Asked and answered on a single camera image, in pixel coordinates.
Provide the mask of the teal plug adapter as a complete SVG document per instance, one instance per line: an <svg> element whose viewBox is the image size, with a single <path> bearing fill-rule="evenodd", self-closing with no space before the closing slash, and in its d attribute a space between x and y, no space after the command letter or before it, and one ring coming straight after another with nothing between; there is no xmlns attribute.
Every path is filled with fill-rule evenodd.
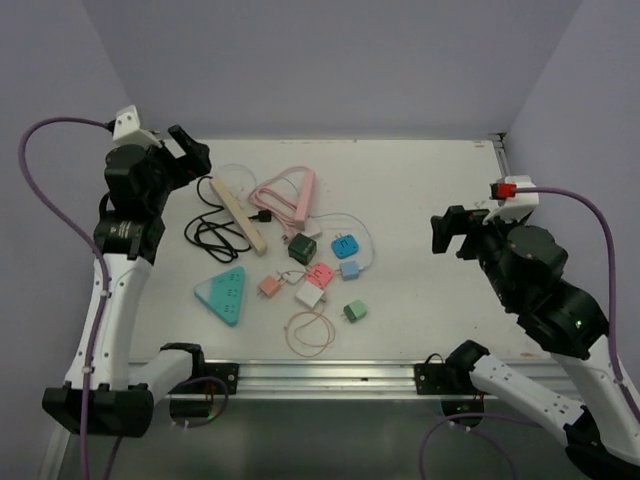
<svg viewBox="0 0 640 480"><path fill-rule="evenodd" d="M337 236L330 244L334 255L340 259L346 259L359 252L359 243L352 234Z"/></svg>

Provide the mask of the blue plug adapter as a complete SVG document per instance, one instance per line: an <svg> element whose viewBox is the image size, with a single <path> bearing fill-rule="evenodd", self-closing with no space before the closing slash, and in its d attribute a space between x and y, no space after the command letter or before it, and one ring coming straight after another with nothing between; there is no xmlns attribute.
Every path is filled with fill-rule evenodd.
<svg viewBox="0 0 640 480"><path fill-rule="evenodd" d="M361 267L357 261L342 262L339 265L339 273L344 281L356 280L360 277Z"/></svg>

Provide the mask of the mint green plug adapter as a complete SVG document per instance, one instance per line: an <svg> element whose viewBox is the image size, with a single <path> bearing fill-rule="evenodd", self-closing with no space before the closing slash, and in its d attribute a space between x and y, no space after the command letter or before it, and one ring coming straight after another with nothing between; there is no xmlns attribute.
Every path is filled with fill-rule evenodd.
<svg viewBox="0 0 640 480"><path fill-rule="evenodd" d="M354 300L342 309L342 315L350 322L356 323L368 314L368 307L362 300Z"/></svg>

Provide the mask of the teal triangular socket adapter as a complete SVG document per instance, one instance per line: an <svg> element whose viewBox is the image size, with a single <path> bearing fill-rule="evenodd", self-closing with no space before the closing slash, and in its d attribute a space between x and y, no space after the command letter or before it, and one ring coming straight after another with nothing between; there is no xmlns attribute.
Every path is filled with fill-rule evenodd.
<svg viewBox="0 0 640 480"><path fill-rule="evenodd" d="M229 327L238 324L246 284L246 270L231 268L197 284L193 293L199 302Z"/></svg>

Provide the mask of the white charger plug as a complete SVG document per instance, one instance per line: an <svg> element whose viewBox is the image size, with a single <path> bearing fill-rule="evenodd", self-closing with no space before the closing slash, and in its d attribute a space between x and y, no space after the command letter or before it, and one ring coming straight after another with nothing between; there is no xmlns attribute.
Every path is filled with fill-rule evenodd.
<svg viewBox="0 0 640 480"><path fill-rule="evenodd" d="M303 234L311 239L318 239L322 236L323 230L318 220L308 217L305 223Z"/></svg>

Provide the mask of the pink plug adapter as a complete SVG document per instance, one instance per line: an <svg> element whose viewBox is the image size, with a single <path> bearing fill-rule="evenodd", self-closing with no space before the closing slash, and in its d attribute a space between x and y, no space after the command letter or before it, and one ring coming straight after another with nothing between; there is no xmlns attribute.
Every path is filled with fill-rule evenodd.
<svg viewBox="0 0 640 480"><path fill-rule="evenodd" d="M324 262L317 262L307 272L305 280L324 290L334 278L335 269Z"/></svg>

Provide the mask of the dark green cube plug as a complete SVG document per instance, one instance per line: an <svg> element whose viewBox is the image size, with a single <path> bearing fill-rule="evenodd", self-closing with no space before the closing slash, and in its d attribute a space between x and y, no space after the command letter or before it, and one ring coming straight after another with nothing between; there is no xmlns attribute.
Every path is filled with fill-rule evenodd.
<svg viewBox="0 0 640 480"><path fill-rule="evenodd" d="M317 242L303 233L293 237L283 235L282 240L287 246L288 256L303 266L307 266L317 252Z"/></svg>

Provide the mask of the pink plug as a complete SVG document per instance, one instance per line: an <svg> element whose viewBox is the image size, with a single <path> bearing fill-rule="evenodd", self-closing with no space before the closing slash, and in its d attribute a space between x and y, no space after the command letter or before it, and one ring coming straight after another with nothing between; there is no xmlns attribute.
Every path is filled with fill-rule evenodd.
<svg viewBox="0 0 640 480"><path fill-rule="evenodd" d="M266 275L257 285L258 295L271 299L281 290L283 283L280 277Z"/></svg>

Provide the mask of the white usb charger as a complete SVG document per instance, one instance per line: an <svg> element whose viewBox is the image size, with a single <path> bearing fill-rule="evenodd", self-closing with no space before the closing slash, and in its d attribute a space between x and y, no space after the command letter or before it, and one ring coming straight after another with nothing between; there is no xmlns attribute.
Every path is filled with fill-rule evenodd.
<svg viewBox="0 0 640 480"><path fill-rule="evenodd" d="M313 283L305 281L296 291L294 298L298 303L313 310L325 298L325 291Z"/></svg>

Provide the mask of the beige power strip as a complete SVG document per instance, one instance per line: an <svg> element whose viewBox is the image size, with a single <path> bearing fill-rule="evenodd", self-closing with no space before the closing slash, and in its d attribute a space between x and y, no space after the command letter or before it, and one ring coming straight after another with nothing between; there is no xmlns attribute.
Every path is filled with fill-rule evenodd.
<svg viewBox="0 0 640 480"><path fill-rule="evenodd" d="M228 210L234 223L247 240L251 249L257 256L263 256L267 252L267 244L256 227L253 226L249 216L245 213L235 197L231 194L226 184L218 176L209 180L210 188Z"/></svg>

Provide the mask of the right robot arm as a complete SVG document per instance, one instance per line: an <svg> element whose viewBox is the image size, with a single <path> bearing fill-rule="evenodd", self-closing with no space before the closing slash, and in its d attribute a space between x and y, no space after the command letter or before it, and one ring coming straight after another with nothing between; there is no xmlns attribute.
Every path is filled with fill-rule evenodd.
<svg viewBox="0 0 640 480"><path fill-rule="evenodd" d="M638 478L639 424L627 401L639 395L615 377L612 327L599 304L563 280L567 252L548 231L491 219L487 210L451 206L430 223L433 253L463 236L457 258L478 262L505 311L561 366L580 398L536 383L471 340L444 361L449 387L498 397L550 433L591 479Z"/></svg>

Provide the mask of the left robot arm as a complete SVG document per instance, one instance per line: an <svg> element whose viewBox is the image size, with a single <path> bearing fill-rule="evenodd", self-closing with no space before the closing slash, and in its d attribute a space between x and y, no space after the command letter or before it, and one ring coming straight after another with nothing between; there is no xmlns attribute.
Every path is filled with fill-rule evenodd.
<svg viewBox="0 0 640 480"><path fill-rule="evenodd" d="M182 156L161 140L126 143L106 156L108 192L93 233L97 255L86 323L62 385L46 388L42 398L44 411L74 434L140 438L171 390L193 393L207 383L202 348L193 343L167 343L146 365L129 369L133 327L165 231L168 197L211 170L208 147L179 125L168 133Z"/></svg>

